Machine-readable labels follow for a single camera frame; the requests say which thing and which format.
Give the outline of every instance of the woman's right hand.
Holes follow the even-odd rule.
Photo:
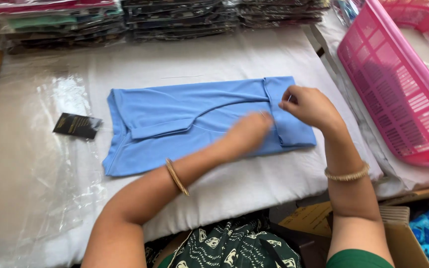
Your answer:
[[[289,86],[279,107],[324,135],[347,129],[335,106],[317,88]]]

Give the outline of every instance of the gold bangle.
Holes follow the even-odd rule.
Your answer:
[[[359,172],[353,173],[353,174],[347,174],[347,175],[332,175],[329,173],[327,168],[324,171],[325,176],[327,179],[333,180],[333,181],[354,181],[358,180],[362,177],[365,177],[368,175],[368,170],[370,169],[370,166],[367,164],[367,162],[363,161],[364,166],[362,170]]]
[[[182,191],[182,193],[184,193],[186,196],[189,196],[190,193],[183,186],[182,182],[180,181],[180,179],[176,175],[175,170],[173,169],[173,166],[172,166],[173,162],[169,158],[166,158],[165,161],[166,161],[166,168],[168,168],[168,172],[170,172],[170,175],[172,176],[172,179],[175,181],[176,186],[178,186],[178,188],[180,188],[180,191]]]

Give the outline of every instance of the black tag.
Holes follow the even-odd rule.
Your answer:
[[[93,139],[101,124],[102,119],[63,113],[52,132]]]

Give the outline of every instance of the table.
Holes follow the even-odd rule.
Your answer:
[[[181,42],[115,45],[28,58],[0,71],[0,266],[66,267],[81,261],[105,202],[138,176],[103,176],[112,138],[111,88],[143,88],[292,75],[317,87],[346,121],[354,144],[382,177],[354,115],[301,28]],[[94,141],[52,134],[61,112],[104,123]],[[327,188],[317,147],[218,167],[144,226],[146,240],[315,196]]]
[[[368,143],[386,177],[375,184],[381,199],[429,187],[429,168],[415,167],[398,160],[388,149],[360,96],[350,81],[337,56],[337,48],[347,33],[345,27],[331,9],[324,21],[311,25],[312,32],[325,51],[325,57],[335,72],[337,88],[356,117],[362,136]]]

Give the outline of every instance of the pink basket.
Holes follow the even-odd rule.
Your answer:
[[[397,27],[429,37],[429,0],[382,2],[366,0],[338,57],[391,152],[429,167],[429,69]]]

